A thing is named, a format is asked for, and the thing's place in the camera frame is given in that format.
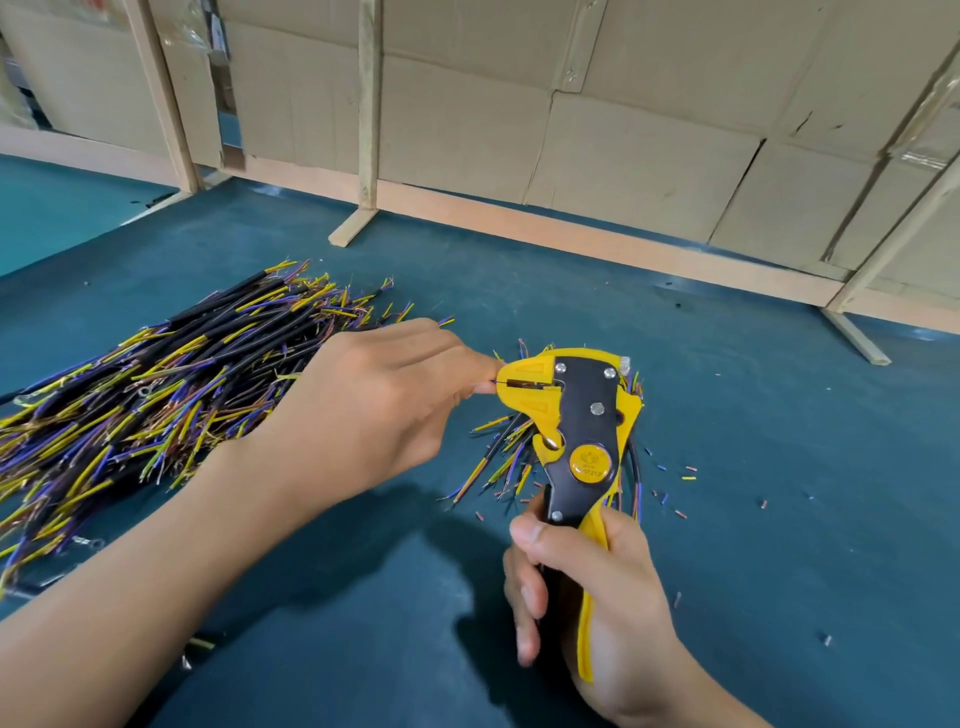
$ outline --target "left hand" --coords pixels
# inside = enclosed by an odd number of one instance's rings
[[[450,411],[495,392],[500,366],[430,319],[338,333],[236,445],[308,521],[435,456]]]

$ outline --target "hand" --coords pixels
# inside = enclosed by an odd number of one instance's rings
[[[592,684],[577,672],[575,619],[564,630],[562,649],[577,690],[598,714],[621,728],[766,725],[720,688],[677,639],[646,537],[633,519],[602,509],[606,551],[574,528],[542,522],[542,509],[540,494],[513,520],[514,545],[503,557],[521,665],[529,667],[540,653],[536,619],[546,612],[547,590],[537,565],[544,564],[593,597]]]
[[[338,333],[238,445],[309,520],[436,455],[450,411],[494,392],[500,366],[429,319]]]

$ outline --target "table surface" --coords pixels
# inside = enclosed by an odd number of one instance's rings
[[[674,620],[694,656],[784,728],[954,722],[957,339],[867,322],[894,360],[871,367],[811,307],[384,213],[330,247],[349,212],[233,181],[1,278],[0,390],[284,257],[354,288],[396,276],[395,301],[455,315],[480,351],[509,357],[523,337],[628,354],[646,393],[637,437],[654,453],[643,526],[664,589],[683,592]],[[207,620],[222,644],[140,722],[601,724],[516,666],[500,566],[512,508],[489,493],[452,512],[436,502],[481,454],[470,428],[502,412],[466,402],[437,459],[264,558]],[[680,480],[685,465],[697,480]],[[133,497],[86,535],[115,537],[164,498]]]

